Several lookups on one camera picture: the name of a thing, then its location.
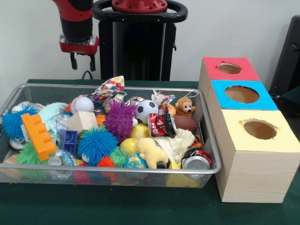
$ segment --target wooden box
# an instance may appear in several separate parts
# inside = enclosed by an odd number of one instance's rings
[[[221,109],[278,110],[260,81],[213,80],[206,102],[214,134]]]
[[[198,89],[207,100],[211,80],[259,81],[247,58],[212,58],[202,60]]]
[[[300,162],[300,144],[280,111],[222,109],[216,139],[223,202],[283,201]]]

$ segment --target wire mesh basket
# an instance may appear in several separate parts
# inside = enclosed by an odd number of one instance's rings
[[[24,84],[16,87],[0,108],[0,114],[11,110],[14,105],[23,101],[47,105],[53,102],[71,102],[82,94],[92,93],[98,86]],[[9,137],[0,133],[0,182],[40,183],[40,184],[72,184],[72,185],[123,185],[147,187],[187,187],[203,188],[212,174],[221,167],[217,144],[212,132],[210,118],[204,96],[193,89],[164,89],[126,87],[128,95],[150,99],[153,90],[163,91],[165,95],[174,94],[177,99],[189,92],[196,106],[193,119],[199,124],[195,134],[201,135],[205,142],[204,150],[210,154],[212,166],[210,170],[172,170],[172,169],[132,169],[105,168],[84,166],[51,166],[4,164],[3,162],[15,154],[8,145]]]

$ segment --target black handle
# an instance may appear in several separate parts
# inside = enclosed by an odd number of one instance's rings
[[[181,3],[175,1],[167,1],[168,9],[176,11],[176,13],[168,13],[167,11],[159,13],[127,13],[117,11],[115,9],[103,9],[111,7],[111,0],[100,0],[94,3],[93,17],[100,21],[111,22],[148,22],[148,23],[179,23],[186,20],[188,9]]]

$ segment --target orange lego brick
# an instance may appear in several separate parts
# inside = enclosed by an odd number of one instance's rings
[[[30,116],[27,113],[22,115],[21,118],[39,160],[47,160],[49,155],[56,151],[56,144],[51,141],[51,135],[47,132],[41,117],[38,114]]]

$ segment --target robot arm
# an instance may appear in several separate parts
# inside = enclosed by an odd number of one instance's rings
[[[77,69],[75,53],[90,56],[90,70],[95,71],[99,39],[92,35],[93,0],[53,0],[60,14],[60,48],[70,53],[72,68]]]

